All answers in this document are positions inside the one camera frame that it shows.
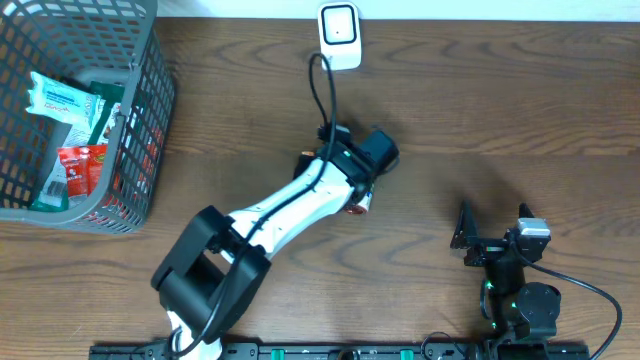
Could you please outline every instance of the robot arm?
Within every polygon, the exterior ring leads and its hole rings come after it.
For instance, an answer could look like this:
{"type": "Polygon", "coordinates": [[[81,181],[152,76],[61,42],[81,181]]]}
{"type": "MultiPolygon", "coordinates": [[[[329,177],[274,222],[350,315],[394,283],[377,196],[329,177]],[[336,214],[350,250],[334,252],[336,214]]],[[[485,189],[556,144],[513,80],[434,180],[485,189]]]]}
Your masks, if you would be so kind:
{"type": "MultiPolygon", "coordinates": [[[[293,182],[280,191],[269,196],[260,203],[244,210],[237,210],[229,214],[235,222],[232,227],[243,237],[266,212],[301,191],[318,175],[322,166],[321,159],[315,159],[311,165],[293,182]]],[[[267,258],[271,259],[289,241],[298,236],[311,224],[325,216],[340,211],[351,199],[354,192],[349,184],[349,178],[332,163],[327,168],[314,191],[309,191],[287,207],[274,214],[260,230],[251,238],[249,244],[262,246],[267,258]]],[[[233,258],[226,252],[222,256],[229,262],[233,258]]]]}
{"type": "Polygon", "coordinates": [[[266,276],[270,259],[311,224],[358,203],[374,180],[398,156],[393,141],[381,131],[372,133],[361,145],[339,135],[328,153],[317,158],[293,182],[262,202],[223,216],[209,206],[196,215],[158,267],[151,285],[160,296],[174,330],[172,348],[181,350],[202,337],[202,343],[182,359],[217,359],[219,338],[249,307],[266,276]],[[308,188],[309,191],[265,219],[266,213],[308,188]],[[250,231],[261,226],[247,240],[250,231]],[[220,253],[231,263],[224,275],[205,252],[220,253]]]}

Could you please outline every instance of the snack package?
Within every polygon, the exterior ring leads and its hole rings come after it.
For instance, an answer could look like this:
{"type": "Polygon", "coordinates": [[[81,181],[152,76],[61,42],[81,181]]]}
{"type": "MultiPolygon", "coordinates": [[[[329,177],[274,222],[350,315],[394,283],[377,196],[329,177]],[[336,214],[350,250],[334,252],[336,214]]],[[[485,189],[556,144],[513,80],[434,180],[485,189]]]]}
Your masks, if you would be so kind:
{"type": "Polygon", "coordinates": [[[69,207],[85,201],[100,181],[107,145],[59,148],[58,156],[67,177],[69,207]]]}
{"type": "Polygon", "coordinates": [[[86,129],[91,133],[99,95],[65,85],[35,71],[31,72],[33,89],[29,90],[31,106],[26,111],[86,129]]]}
{"type": "MultiPolygon", "coordinates": [[[[93,120],[89,122],[90,125],[88,127],[82,124],[72,125],[71,130],[62,144],[64,148],[100,145],[109,142],[111,129],[115,126],[116,116],[120,112],[119,101],[124,94],[124,87],[92,82],[90,91],[97,94],[99,98],[93,120]]],[[[29,209],[45,212],[60,212],[76,204],[76,202],[69,203],[68,201],[66,170],[60,163],[60,160],[57,159],[42,190],[38,193],[36,200],[29,209]]]]}

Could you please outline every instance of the wooden table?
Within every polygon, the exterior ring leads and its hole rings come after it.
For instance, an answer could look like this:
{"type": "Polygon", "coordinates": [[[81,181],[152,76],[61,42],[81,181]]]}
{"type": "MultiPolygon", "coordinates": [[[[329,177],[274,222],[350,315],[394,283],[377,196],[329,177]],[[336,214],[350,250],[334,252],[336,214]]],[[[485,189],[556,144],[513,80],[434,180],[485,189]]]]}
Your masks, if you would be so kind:
{"type": "MultiPolygon", "coordinates": [[[[315,21],[161,19],[156,30],[179,95],[149,221],[138,234],[97,238],[2,224],[3,359],[86,359],[95,342],[166,336],[149,280],[189,219],[209,204],[229,212],[261,200],[318,145],[306,75],[315,21]]],[[[540,264],[602,287],[625,310],[603,358],[637,358],[638,33],[634,24],[363,21],[362,65],[336,74],[339,118],[357,138],[387,131],[400,166],[378,182],[368,215],[324,219],[278,254],[231,333],[271,342],[486,334],[483,271],[449,250],[459,202],[471,200],[481,232],[500,236],[527,201],[553,231],[540,264]]],[[[562,292],[556,339],[595,351],[613,307],[526,274],[562,292]]]]}

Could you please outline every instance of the wire basket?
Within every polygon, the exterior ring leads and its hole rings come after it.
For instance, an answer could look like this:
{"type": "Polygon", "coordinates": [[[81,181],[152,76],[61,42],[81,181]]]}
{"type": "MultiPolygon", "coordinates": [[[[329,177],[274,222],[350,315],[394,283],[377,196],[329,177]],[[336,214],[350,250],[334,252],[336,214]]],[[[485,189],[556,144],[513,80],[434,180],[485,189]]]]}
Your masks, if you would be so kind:
{"type": "Polygon", "coordinates": [[[0,0],[0,220],[112,234],[142,227],[175,99],[156,12],[152,0],[0,0]],[[100,180],[62,212],[29,210],[70,128],[25,111],[31,71],[124,86],[100,180]]]}

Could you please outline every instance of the cable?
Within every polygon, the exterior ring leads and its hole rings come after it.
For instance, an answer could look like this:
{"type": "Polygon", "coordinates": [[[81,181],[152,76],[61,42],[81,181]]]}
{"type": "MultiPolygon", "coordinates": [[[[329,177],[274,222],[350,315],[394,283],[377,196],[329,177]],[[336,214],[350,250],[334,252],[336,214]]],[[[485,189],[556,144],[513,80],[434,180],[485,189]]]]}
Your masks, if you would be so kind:
{"type": "Polygon", "coordinates": [[[216,315],[218,314],[218,309],[220,308],[220,304],[222,304],[223,300],[226,299],[227,297],[227,288],[228,288],[228,282],[224,282],[222,285],[222,289],[220,289],[220,296],[218,297],[218,300],[216,301],[216,305],[213,308],[213,311],[211,311],[211,315],[209,315],[209,318],[207,319],[207,322],[204,325],[204,328],[202,328],[202,331],[200,332],[200,334],[193,339],[193,341],[191,342],[191,344],[189,344],[189,346],[187,346],[186,348],[174,352],[173,351],[173,342],[174,339],[176,338],[176,336],[180,336],[180,334],[182,334],[182,327],[178,327],[177,329],[173,330],[171,332],[171,335],[169,335],[169,337],[167,338],[167,359],[179,359],[187,354],[189,354],[191,351],[193,351],[193,349],[196,348],[196,346],[198,346],[202,340],[204,339],[205,334],[209,331],[209,328],[211,327],[211,324],[213,324],[213,320],[215,319],[216,315]]]}
{"type": "Polygon", "coordinates": [[[522,262],[523,264],[531,267],[532,269],[541,271],[545,274],[557,277],[558,279],[562,279],[565,281],[568,281],[570,283],[573,283],[575,285],[581,286],[587,290],[591,290],[594,293],[602,296],[603,298],[609,300],[613,306],[616,308],[616,323],[613,326],[613,329],[611,330],[611,332],[609,333],[609,336],[607,336],[607,339],[604,341],[604,343],[600,346],[600,348],[591,356],[591,360],[596,360],[597,358],[600,357],[600,355],[602,355],[602,353],[607,349],[607,347],[611,344],[611,342],[613,341],[613,339],[616,337],[616,335],[618,334],[618,330],[620,330],[620,326],[622,325],[622,308],[620,307],[620,304],[618,303],[618,301],[611,295],[609,295],[608,293],[606,293],[604,290],[598,289],[597,287],[586,283],[584,281],[572,278],[571,276],[567,276],[564,274],[561,274],[559,272],[553,271],[553,270],[549,270],[547,268],[544,268],[540,265],[536,265],[534,263],[532,263],[531,261],[529,261],[527,258],[525,258],[522,253],[520,252],[520,250],[518,249],[518,245],[515,242],[512,242],[510,245],[510,248],[513,250],[513,252],[516,254],[516,256],[518,257],[518,259],[520,260],[520,262],[522,262]]]}
{"type": "Polygon", "coordinates": [[[324,171],[327,168],[329,157],[333,152],[333,144],[335,143],[336,122],[337,122],[336,114],[338,111],[337,110],[338,104],[336,100],[336,87],[333,82],[333,73],[331,72],[331,65],[329,64],[329,60],[327,60],[327,58],[322,53],[313,53],[313,55],[311,55],[311,58],[309,59],[309,86],[311,87],[311,93],[313,94],[313,99],[316,101],[316,104],[318,105],[318,108],[322,113],[322,118],[324,120],[325,128],[327,125],[331,126],[331,133],[329,134],[329,145],[327,145],[327,151],[325,152],[324,158],[322,159],[322,166],[320,167],[320,171],[318,172],[318,175],[315,177],[315,179],[313,179],[313,181],[309,185],[307,185],[304,189],[300,190],[299,192],[297,192],[287,200],[274,206],[271,210],[267,211],[266,214],[262,215],[260,219],[258,219],[258,221],[256,221],[256,223],[253,225],[253,227],[251,228],[251,230],[249,230],[249,233],[247,234],[247,237],[246,237],[247,242],[251,240],[253,235],[255,235],[255,233],[262,228],[262,225],[264,225],[264,223],[267,222],[267,220],[269,220],[271,216],[273,216],[275,213],[280,211],[285,206],[294,202],[296,199],[298,199],[302,195],[311,191],[320,182],[320,179],[322,179],[322,176],[324,175],[324,171]],[[330,118],[331,122],[329,124],[327,124],[327,114],[325,113],[324,107],[322,106],[322,103],[318,98],[318,93],[316,92],[316,87],[313,83],[313,64],[316,58],[322,59],[322,62],[324,62],[325,67],[327,68],[327,77],[329,79],[329,90],[331,92],[331,118],[330,118]]]}
{"type": "Polygon", "coordinates": [[[431,340],[431,338],[433,337],[433,335],[444,335],[447,338],[449,338],[449,340],[451,341],[451,343],[453,344],[453,346],[456,348],[456,350],[458,350],[458,352],[462,355],[463,358],[467,358],[467,354],[462,351],[462,349],[460,348],[460,346],[458,346],[458,344],[453,341],[453,339],[451,338],[451,336],[449,336],[449,334],[447,334],[444,331],[434,331],[431,334],[427,335],[427,337],[424,339],[424,341],[422,342],[422,345],[420,345],[420,354],[422,355],[422,357],[424,358],[424,360],[431,360],[430,357],[427,356],[427,354],[425,353],[427,344],[429,343],[429,340],[431,340]]]}

